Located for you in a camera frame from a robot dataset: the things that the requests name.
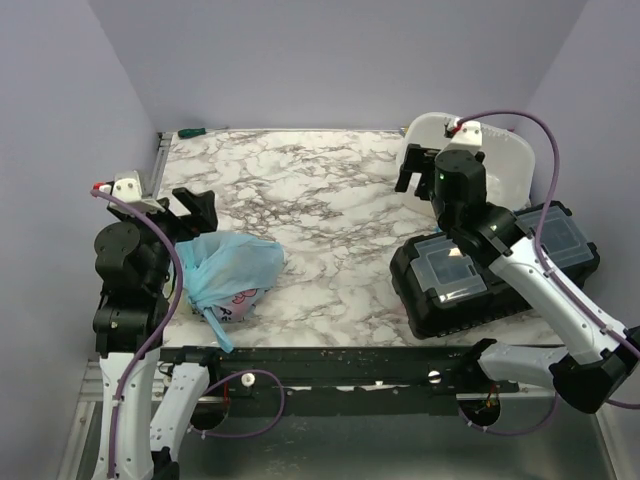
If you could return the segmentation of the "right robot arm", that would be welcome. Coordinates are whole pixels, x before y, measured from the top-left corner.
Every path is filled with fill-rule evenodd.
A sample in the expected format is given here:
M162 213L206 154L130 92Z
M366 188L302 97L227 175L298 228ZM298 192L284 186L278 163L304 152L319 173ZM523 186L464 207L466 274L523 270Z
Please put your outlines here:
M536 310L563 341L558 348L516 347L484 340L460 379L480 392L494 381L554 390L592 414L639 364L639 332L601 310L541 248L540 229L527 228L509 209L487 201L484 154L468 148L408 146L395 189L419 174L417 196L429 201L441 230L460 252L491 271Z

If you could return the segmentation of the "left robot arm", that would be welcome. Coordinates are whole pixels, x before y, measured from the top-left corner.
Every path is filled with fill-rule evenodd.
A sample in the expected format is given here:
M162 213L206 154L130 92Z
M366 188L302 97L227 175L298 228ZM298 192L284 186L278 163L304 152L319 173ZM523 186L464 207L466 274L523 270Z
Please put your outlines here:
M96 479L177 479L179 449L202 395L222 380L214 351L184 347L157 409L154 378L163 330L182 295L176 244L218 226L215 195L172 192L188 210L177 216L170 201L122 200L114 184L97 184L92 195L107 200L116 222L94 241L95 269L102 280L93 320L102 373L103 413Z

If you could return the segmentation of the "blue plastic bag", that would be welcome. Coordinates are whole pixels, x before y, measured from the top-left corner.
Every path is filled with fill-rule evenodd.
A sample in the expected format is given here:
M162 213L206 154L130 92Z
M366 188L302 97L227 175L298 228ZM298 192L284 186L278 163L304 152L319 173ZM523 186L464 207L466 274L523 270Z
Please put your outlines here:
M240 322L275 287L285 265L278 242L234 232L214 232L176 245L183 288L191 308L212 328L218 346L234 349L224 330Z

